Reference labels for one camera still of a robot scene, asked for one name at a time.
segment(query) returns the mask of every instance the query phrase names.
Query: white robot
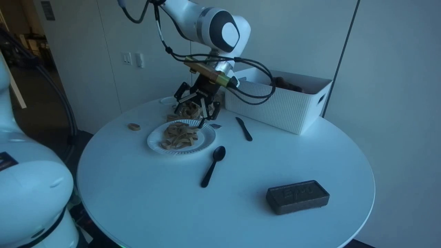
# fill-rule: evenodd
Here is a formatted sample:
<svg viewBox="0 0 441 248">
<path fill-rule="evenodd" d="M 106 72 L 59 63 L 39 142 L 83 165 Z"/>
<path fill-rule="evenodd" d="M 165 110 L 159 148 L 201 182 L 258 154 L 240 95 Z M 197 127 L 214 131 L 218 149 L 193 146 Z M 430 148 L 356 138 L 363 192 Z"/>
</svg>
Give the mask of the white robot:
<svg viewBox="0 0 441 248">
<path fill-rule="evenodd" d="M 189 0 L 150 3 L 172 18 L 185 39 L 211 47 L 215 55 L 234 58 L 245 48 L 251 29 L 241 17 Z M 233 65 L 234 61 L 219 61 L 196 68 L 200 77 L 190 88 L 196 98 L 188 101 L 210 103 L 219 88 L 210 75 L 229 76 Z M 10 102 L 10 73 L 0 54 L 0 248 L 77 247 L 79 233 L 65 210 L 72 192 L 73 178 L 65 164 L 17 125 Z"/>
</svg>

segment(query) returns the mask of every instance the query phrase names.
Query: table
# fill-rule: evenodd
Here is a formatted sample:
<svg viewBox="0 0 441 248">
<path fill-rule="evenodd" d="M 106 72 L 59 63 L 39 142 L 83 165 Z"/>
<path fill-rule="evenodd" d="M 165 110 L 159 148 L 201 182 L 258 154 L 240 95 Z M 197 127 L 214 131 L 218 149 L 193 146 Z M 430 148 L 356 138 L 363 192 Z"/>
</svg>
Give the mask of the table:
<svg viewBox="0 0 441 248">
<path fill-rule="evenodd" d="M 131 248 L 342 247 L 365 225 L 375 201 L 368 160 L 335 125 L 318 119 L 303 135 L 243 117 L 252 142 L 222 109 L 216 139 L 197 153 L 164 156 L 146 145 L 172 106 L 145 103 L 106 124 L 87 145 L 77 187 L 92 221 Z M 127 128 L 141 125 L 139 131 Z M 200 181 L 211 153 L 226 146 L 210 186 Z M 323 208 L 274 215 L 273 186 L 316 179 L 329 194 Z"/>
</svg>

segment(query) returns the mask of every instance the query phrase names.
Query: plate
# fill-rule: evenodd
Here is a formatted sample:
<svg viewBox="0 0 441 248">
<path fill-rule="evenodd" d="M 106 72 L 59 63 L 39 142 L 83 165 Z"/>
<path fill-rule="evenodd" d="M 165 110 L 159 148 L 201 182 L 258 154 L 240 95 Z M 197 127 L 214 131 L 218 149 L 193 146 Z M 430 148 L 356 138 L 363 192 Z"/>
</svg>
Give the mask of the plate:
<svg viewBox="0 0 441 248">
<path fill-rule="evenodd" d="M 164 123 L 149 134 L 146 139 L 148 146 L 159 154 L 189 154 L 207 149 L 216 139 L 216 132 L 210 125 L 204 125 L 203 128 L 197 130 L 197 141 L 194 141 L 192 146 L 182 149 L 164 149 L 161 146 L 163 134 L 168 125 L 178 121 L 196 127 L 200 120 L 175 120 Z"/>
</svg>

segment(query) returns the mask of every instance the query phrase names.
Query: black spoon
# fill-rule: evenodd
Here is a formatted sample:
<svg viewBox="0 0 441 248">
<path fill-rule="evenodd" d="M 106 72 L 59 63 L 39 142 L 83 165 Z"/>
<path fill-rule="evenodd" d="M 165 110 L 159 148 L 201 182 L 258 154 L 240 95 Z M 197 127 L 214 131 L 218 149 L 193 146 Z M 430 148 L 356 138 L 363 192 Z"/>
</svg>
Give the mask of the black spoon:
<svg viewBox="0 0 441 248">
<path fill-rule="evenodd" d="M 226 154 L 225 146 L 219 146 L 219 148 L 216 148 L 215 152 L 212 152 L 212 164 L 211 164 L 211 167 L 208 168 L 207 174 L 204 175 L 204 178 L 201 181 L 201 187 L 207 187 L 208 186 L 210 179 L 211 179 L 211 174 L 215 170 L 216 163 L 223 160 L 225 154 Z"/>
</svg>

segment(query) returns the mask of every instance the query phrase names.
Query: white storage bin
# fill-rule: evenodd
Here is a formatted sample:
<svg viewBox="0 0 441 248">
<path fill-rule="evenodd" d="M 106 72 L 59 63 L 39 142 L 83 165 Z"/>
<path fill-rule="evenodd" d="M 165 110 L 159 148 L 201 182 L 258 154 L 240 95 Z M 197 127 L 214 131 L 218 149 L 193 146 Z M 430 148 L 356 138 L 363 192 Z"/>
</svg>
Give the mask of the white storage bin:
<svg viewBox="0 0 441 248">
<path fill-rule="evenodd" d="M 302 92 L 276 88 L 273 97 L 263 105 L 247 105 L 226 91 L 225 108 L 288 132 L 303 134 L 321 114 L 332 80 L 277 70 L 272 70 L 272 75 L 301 87 Z M 240 90 L 247 94 L 265 95 L 272 90 L 270 79 L 255 68 L 236 72 L 236 77 L 240 80 Z"/>
</svg>

